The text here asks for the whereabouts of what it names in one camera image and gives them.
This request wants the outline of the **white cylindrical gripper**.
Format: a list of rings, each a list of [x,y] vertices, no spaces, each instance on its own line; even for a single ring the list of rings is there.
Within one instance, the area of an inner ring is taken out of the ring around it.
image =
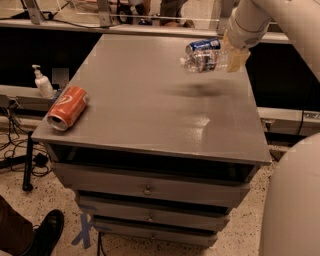
[[[250,56],[247,48],[252,48],[261,41],[267,32],[270,20],[271,17],[260,8],[244,10],[237,7],[233,10],[221,46],[223,51],[228,51],[228,72],[237,72],[246,64]]]

